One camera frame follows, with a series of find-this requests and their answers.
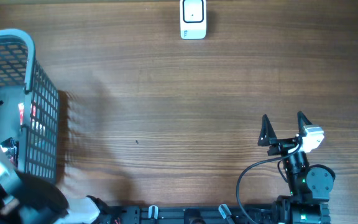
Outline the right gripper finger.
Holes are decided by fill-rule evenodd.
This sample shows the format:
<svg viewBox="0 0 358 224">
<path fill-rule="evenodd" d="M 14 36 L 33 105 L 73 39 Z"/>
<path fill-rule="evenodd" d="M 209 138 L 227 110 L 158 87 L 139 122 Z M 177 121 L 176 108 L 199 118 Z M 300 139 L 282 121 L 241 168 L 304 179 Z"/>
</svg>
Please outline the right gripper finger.
<svg viewBox="0 0 358 224">
<path fill-rule="evenodd" d="M 269 117 L 266 114 L 264 114 L 262 117 L 262 127 L 260 130 L 260 135 L 257 145 L 271 146 L 276 143 L 277 143 L 277 136 L 275 134 L 275 131 L 273 130 Z"/>
<path fill-rule="evenodd" d="M 312 122 L 305 116 L 302 111 L 297 112 L 298 129 L 301 136 L 306 136 L 306 129 L 312 125 Z"/>
</svg>

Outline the black red snack packet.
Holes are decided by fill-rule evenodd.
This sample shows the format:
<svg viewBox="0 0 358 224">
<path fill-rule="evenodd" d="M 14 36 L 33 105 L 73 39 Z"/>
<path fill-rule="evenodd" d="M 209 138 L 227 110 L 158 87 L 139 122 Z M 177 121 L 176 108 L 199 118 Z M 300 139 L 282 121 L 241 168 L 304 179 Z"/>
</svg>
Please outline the black red snack packet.
<svg viewBox="0 0 358 224">
<path fill-rule="evenodd" d="M 19 155 L 19 142 L 13 138 L 6 139 L 1 143 L 1 149 L 8 160 L 17 167 Z"/>
</svg>

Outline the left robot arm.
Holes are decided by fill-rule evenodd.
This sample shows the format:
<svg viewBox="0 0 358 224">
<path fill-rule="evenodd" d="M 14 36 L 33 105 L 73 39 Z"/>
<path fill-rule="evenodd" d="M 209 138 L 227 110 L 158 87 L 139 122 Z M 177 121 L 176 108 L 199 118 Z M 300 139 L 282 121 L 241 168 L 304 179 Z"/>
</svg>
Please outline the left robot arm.
<svg viewBox="0 0 358 224">
<path fill-rule="evenodd" d="M 67 199 L 51 183 L 17 170 L 0 146 L 0 223 L 101 222 L 95 199 Z"/>
</svg>

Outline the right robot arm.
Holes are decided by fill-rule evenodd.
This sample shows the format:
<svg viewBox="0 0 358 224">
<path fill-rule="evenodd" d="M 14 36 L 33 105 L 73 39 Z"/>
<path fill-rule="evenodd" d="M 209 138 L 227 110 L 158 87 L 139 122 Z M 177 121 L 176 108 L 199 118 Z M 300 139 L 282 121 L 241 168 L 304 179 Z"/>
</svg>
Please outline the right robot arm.
<svg viewBox="0 0 358 224">
<path fill-rule="evenodd" d="M 262 117 L 259 146 L 268 146 L 269 156 L 280 156 L 289 196 L 279 196 L 272 205 L 272 223 L 331 222 L 328 202 L 336 175 L 324 165 L 310 165 L 307 153 L 319 147 L 324 131 L 299 111 L 298 134 L 293 138 L 279 139 L 268 116 Z"/>
</svg>

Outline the white barcode scanner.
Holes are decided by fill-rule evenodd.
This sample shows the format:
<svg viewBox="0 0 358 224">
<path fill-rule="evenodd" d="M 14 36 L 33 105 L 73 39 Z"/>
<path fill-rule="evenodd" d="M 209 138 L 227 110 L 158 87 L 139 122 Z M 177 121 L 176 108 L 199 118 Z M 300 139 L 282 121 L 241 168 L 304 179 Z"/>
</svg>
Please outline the white barcode scanner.
<svg viewBox="0 0 358 224">
<path fill-rule="evenodd" d="M 185 40 L 206 37 L 207 10 L 206 0 L 180 1 L 180 35 Z"/>
</svg>

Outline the grey plastic shopping basket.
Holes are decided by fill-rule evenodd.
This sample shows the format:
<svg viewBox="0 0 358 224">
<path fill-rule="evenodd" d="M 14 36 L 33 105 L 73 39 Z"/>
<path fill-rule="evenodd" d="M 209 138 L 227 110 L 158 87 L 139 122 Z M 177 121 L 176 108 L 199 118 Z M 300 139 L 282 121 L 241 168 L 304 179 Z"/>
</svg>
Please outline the grey plastic shopping basket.
<svg viewBox="0 0 358 224">
<path fill-rule="evenodd" d="M 0 101 L 0 143 L 18 141 L 17 168 L 55 183 L 59 92 L 23 30 L 0 30 Z"/>
</svg>

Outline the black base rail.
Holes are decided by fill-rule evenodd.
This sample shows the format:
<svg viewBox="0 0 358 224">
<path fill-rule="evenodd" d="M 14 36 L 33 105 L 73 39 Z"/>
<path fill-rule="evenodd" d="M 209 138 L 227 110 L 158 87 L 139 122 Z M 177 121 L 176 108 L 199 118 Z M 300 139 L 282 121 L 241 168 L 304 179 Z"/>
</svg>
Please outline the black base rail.
<svg viewBox="0 0 358 224">
<path fill-rule="evenodd" d="M 329 208 L 322 205 L 291 203 L 248 204 L 243 209 L 226 204 L 214 207 L 112 207 L 112 224 L 328 224 L 331 223 Z"/>
</svg>

